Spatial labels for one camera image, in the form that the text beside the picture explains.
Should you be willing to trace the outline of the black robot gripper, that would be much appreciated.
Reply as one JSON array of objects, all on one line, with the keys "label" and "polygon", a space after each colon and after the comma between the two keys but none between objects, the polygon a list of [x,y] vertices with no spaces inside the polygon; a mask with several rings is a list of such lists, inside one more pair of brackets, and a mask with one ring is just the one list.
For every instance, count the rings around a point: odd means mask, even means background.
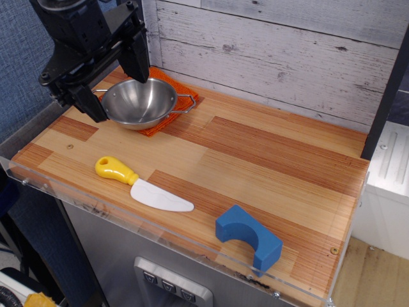
[{"label": "black robot gripper", "polygon": [[92,82],[113,62],[146,83],[150,64],[146,28],[137,1],[118,1],[103,11],[99,1],[31,1],[54,42],[54,51],[38,80],[61,106],[74,105],[94,122],[108,119]]}]

